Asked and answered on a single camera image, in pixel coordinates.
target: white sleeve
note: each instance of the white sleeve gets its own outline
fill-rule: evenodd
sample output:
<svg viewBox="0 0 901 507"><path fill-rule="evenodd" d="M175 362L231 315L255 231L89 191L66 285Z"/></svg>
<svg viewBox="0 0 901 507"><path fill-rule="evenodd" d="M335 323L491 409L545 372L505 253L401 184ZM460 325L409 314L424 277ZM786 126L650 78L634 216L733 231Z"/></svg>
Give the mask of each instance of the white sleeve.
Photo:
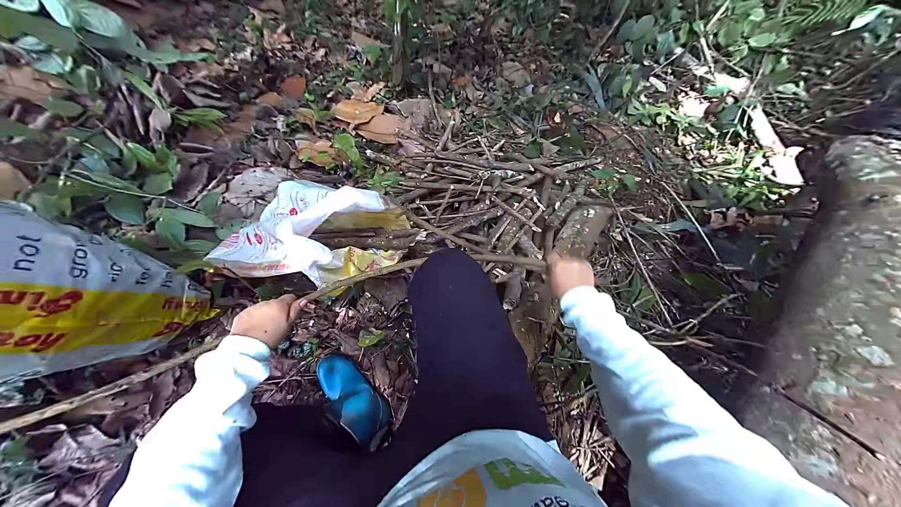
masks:
<svg viewBox="0 0 901 507"><path fill-rule="evenodd" d="M845 505L629 328L610 296L578 287L560 306L592 363L609 427L632 460L635 507Z"/></svg>
<svg viewBox="0 0 901 507"><path fill-rule="evenodd" d="M227 336L195 363L196 383L150 430L111 507L232 507L241 489L240 433L257 421L250 391L269 375L269 347Z"/></svg>

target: black trousers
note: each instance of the black trousers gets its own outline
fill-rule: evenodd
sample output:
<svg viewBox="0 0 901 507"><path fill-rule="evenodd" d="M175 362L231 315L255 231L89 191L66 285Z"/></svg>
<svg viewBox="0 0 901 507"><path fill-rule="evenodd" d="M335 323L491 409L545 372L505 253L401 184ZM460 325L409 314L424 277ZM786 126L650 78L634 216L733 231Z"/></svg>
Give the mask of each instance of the black trousers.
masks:
<svg viewBox="0 0 901 507"><path fill-rule="evenodd" d="M241 436L237 505L374 506L429 453L468 431L552 439L525 354L478 263L460 250L433 254L414 275L409 300L419 381L390 444L350 451L321 408L258 405L257 424Z"/></svg>

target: hand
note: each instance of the hand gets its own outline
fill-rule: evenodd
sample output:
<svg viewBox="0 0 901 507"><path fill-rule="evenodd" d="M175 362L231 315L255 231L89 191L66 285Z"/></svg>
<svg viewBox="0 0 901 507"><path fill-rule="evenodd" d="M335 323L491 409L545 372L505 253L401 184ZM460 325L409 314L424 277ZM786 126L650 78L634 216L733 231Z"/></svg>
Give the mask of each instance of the hand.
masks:
<svg viewBox="0 0 901 507"><path fill-rule="evenodd" d="M561 257L559 253L548 255L548 278L551 279L551 292L557 299L576 287L595 286L595 272L588 261Z"/></svg>
<svg viewBox="0 0 901 507"><path fill-rule="evenodd" d="M250 336L269 348L275 348L291 329L291 324L306 303L306 300L299 300L294 294L259 302L234 318L232 334Z"/></svg>

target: blue rubber boot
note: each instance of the blue rubber boot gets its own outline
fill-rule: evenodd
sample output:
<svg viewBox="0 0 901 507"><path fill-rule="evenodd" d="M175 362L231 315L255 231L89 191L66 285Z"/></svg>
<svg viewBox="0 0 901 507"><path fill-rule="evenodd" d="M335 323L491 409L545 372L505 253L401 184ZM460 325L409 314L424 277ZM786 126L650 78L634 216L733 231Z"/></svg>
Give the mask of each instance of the blue rubber boot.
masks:
<svg viewBox="0 0 901 507"><path fill-rule="evenodd" d="M329 419L348 430L361 448L378 448L391 422L391 407L357 365L343 355L328 355L316 366L316 378L325 396Z"/></svg>

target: tree trunk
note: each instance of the tree trunk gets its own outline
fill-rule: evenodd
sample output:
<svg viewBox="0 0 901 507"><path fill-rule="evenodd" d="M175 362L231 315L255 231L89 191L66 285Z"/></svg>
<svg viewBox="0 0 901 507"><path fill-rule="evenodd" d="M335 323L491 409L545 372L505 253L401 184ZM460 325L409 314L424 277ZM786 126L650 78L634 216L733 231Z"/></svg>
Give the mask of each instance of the tree trunk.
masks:
<svg viewBox="0 0 901 507"><path fill-rule="evenodd" d="M901 143L848 137L825 163L739 417L848 504L901 505Z"/></svg>

